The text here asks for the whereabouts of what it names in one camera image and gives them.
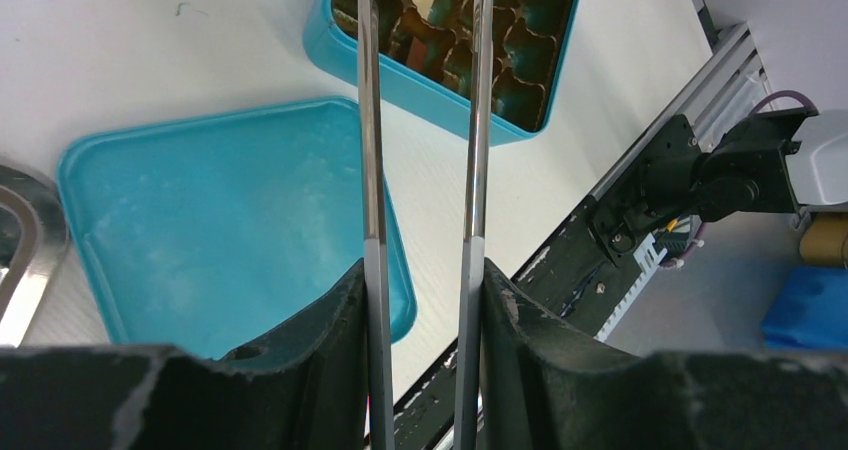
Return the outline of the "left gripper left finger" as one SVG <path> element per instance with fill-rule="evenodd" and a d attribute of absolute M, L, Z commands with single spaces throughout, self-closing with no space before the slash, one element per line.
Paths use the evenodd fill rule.
<path fill-rule="evenodd" d="M 366 292 L 354 263 L 218 360 L 172 345 L 5 349 L 5 449 L 359 449 Z"/>

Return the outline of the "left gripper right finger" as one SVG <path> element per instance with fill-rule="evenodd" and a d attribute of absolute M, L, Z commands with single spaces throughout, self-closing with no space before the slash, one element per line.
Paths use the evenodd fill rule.
<path fill-rule="evenodd" d="M 490 449 L 843 449 L 847 357 L 608 346 L 520 291 L 482 284 L 481 386 Z"/>

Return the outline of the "metal serving tongs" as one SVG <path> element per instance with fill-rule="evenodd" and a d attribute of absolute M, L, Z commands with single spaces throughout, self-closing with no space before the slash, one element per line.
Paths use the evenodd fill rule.
<path fill-rule="evenodd" d="M 395 446 L 387 228 L 381 135 L 378 7 L 357 0 L 357 88 L 361 122 L 364 281 L 370 435 L 375 449 Z M 453 446 L 477 443 L 481 298 L 492 118 L 494 0 L 473 0 L 472 91 L 469 124 Z"/>

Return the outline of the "stainless steel tray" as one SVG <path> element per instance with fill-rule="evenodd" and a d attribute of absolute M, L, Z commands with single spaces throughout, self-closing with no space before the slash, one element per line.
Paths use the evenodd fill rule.
<path fill-rule="evenodd" d="M 19 346 L 69 241 L 55 186 L 1 165 L 1 346 Z"/>

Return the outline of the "teal chocolate box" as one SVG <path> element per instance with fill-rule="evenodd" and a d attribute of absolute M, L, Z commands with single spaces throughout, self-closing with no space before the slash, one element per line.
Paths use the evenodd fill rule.
<path fill-rule="evenodd" d="M 580 0 L 494 0 L 490 142 L 527 140 L 550 121 Z M 472 89 L 473 0 L 376 0 L 381 95 L 466 137 Z M 321 70 L 357 80 L 357 0 L 315 0 L 303 46 Z"/>

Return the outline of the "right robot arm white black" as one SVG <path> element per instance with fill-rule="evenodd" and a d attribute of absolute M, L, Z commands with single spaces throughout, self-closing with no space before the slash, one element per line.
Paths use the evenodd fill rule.
<path fill-rule="evenodd" d="M 799 107 L 754 114 L 705 152 L 653 157 L 639 169 L 645 215 L 795 213 L 847 202 L 847 113 Z"/>

